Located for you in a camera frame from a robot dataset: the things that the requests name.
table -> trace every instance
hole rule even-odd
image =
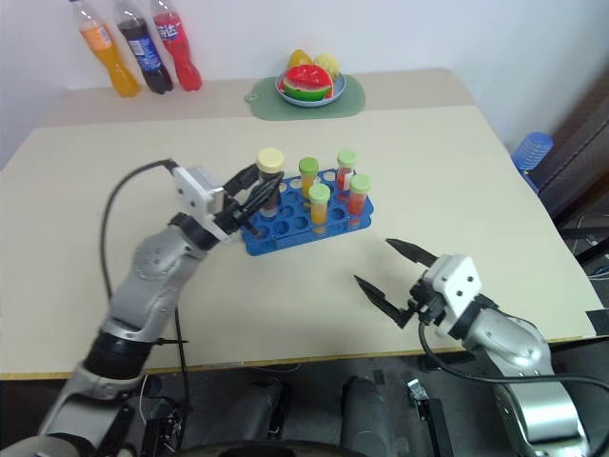
[[[180,301],[190,366],[420,353],[416,325],[399,330],[353,280],[405,303],[423,267],[385,237],[471,255],[482,291],[550,340],[593,336],[585,311],[601,308],[599,299],[461,83],[443,70],[358,77],[365,111],[311,121],[251,117],[243,96],[253,81],[134,100],[105,89],[69,94],[0,174],[2,379],[66,377],[86,355],[107,309],[100,213],[127,171],[171,156],[224,181],[266,146],[285,152],[286,175],[304,156],[323,169],[339,149],[357,150],[373,183],[372,226],[261,257],[240,238],[215,248]],[[125,188],[108,232],[115,286],[135,247],[178,210],[163,170]],[[458,346],[431,333],[433,348]],[[177,365],[175,347],[156,348],[147,362]]]

blue object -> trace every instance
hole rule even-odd
[[[534,131],[524,137],[512,154],[512,162],[519,170],[534,169],[554,147],[551,136]]]
[[[314,107],[322,107],[324,105],[328,105],[332,103],[334,100],[339,98],[341,94],[344,92],[344,88],[346,87],[346,79],[342,73],[336,77],[336,81],[334,81],[334,95],[330,98],[325,98],[324,100],[319,100],[317,102],[305,102],[303,100],[296,100],[295,98],[287,96],[285,93],[279,90],[279,83],[282,79],[284,79],[285,71],[277,76],[275,80],[275,90],[282,96],[287,103],[291,103],[292,105],[297,105],[299,107],[306,108],[314,108]]]
[[[347,210],[347,202],[339,202],[337,199],[336,170],[324,169],[317,175],[322,183],[330,187],[331,192],[327,209],[327,223],[324,226],[325,233],[319,234],[313,231],[315,226],[311,221],[308,201],[303,197],[300,187],[296,186],[297,183],[300,184],[301,177],[287,178],[282,181],[285,184],[285,189],[281,192],[282,203],[279,205],[277,215],[266,218],[261,214],[256,214],[250,219],[251,224],[262,236],[256,238],[245,228],[242,230],[249,255],[267,254],[275,250],[323,240],[330,236],[365,229],[372,224],[370,214],[374,211],[374,207],[370,198],[366,197],[362,215],[352,216]],[[353,225],[352,218],[359,219],[359,224]]]

orange soda bottle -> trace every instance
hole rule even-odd
[[[88,47],[104,64],[114,89],[121,97],[134,97],[140,91],[131,72],[125,67],[121,54],[112,40],[108,27],[87,0],[69,0],[74,19]]]

red liquid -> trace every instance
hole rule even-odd
[[[176,12],[159,14],[154,16],[154,24],[165,48],[173,57],[175,72],[184,90],[199,90],[203,81],[190,60],[190,46],[180,16]]]

toy watermelon slice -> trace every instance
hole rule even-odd
[[[318,102],[334,95],[334,83],[329,73],[319,65],[304,64],[285,72],[280,90],[304,102]]]

